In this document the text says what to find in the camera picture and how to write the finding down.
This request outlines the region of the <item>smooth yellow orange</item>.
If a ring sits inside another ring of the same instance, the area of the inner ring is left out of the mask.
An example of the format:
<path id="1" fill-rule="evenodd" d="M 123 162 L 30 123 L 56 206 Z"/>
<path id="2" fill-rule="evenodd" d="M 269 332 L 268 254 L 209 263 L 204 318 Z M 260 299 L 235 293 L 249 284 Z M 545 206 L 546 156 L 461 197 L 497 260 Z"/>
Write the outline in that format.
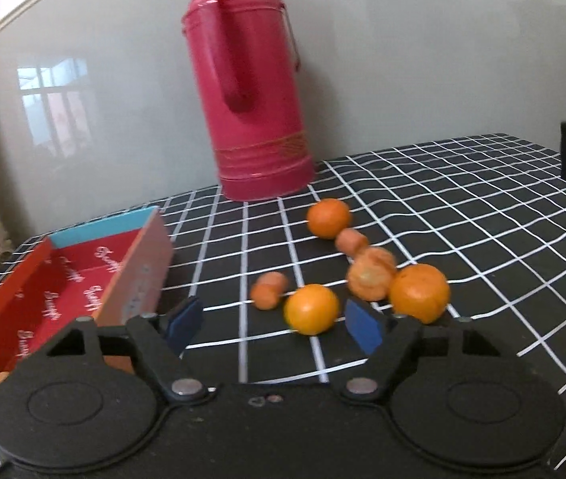
<path id="1" fill-rule="evenodd" d="M 312 283 L 286 299 L 283 313 L 290 329 L 305 336 L 315 336 L 334 325 L 340 314 L 340 302 L 334 291 Z"/>

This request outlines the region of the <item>large orange right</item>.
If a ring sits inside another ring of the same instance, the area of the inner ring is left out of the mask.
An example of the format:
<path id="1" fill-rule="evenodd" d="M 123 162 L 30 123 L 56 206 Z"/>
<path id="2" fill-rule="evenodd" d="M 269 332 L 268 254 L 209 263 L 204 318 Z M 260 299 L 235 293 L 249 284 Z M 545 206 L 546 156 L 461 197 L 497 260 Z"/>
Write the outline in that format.
<path id="1" fill-rule="evenodd" d="M 451 287 L 435 266 L 414 264 L 401 269 L 389 289 L 394 314 L 419 320 L 424 325 L 440 319 L 451 299 Z"/>

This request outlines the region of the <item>wrinkled peeled tangerine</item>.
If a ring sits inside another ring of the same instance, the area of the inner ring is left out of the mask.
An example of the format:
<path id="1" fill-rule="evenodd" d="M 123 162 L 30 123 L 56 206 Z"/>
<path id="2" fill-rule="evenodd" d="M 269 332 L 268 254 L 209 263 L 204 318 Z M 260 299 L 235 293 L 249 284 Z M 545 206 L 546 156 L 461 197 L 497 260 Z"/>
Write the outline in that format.
<path id="1" fill-rule="evenodd" d="M 348 269 L 348 289 L 363 301 L 383 301 L 396 274 L 397 262 L 390 251 L 383 247 L 367 247 L 356 255 Z"/>

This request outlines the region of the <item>colourful cardboard box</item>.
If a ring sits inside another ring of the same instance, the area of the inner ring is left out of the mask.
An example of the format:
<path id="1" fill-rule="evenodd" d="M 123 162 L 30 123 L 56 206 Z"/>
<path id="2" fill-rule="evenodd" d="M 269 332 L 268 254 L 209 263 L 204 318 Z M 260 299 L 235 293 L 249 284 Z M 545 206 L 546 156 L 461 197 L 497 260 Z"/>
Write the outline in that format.
<path id="1" fill-rule="evenodd" d="M 78 317 L 122 325 L 156 310 L 172 251 L 156 206 L 44 237 L 0 278 L 0 374 Z"/>

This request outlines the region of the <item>small orange fruit upper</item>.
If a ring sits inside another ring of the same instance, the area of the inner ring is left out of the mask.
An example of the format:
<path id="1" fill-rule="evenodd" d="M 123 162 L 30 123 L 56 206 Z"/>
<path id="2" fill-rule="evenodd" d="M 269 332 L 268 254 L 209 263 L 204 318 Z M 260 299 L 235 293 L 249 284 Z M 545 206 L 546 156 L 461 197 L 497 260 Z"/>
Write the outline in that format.
<path id="1" fill-rule="evenodd" d="M 369 241 L 362 232 L 354 228 L 345 228 L 336 237 L 335 247 L 345 256 L 356 258 L 356 255 L 369 247 Z"/>

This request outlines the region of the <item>far orange tangerine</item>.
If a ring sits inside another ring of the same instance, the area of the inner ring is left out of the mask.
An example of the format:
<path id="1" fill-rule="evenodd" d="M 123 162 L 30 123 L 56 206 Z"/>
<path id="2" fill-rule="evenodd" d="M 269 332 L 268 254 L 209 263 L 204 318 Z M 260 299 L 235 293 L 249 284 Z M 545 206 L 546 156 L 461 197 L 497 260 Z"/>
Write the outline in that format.
<path id="1" fill-rule="evenodd" d="M 334 240 L 348 228 L 351 218 L 348 204 L 334 198 L 326 198 L 314 203 L 307 212 L 309 232 L 326 240 Z"/>

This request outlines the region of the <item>red thermos flask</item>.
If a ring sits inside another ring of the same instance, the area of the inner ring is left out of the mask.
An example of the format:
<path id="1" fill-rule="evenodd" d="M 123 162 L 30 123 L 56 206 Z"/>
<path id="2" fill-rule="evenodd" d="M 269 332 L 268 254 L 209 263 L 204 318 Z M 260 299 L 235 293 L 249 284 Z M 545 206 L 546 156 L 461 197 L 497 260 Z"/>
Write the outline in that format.
<path id="1" fill-rule="evenodd" d="M 223 195 L 267 200 L 314 177 L 283 0 L 191 0 L 182 27 Z"/>

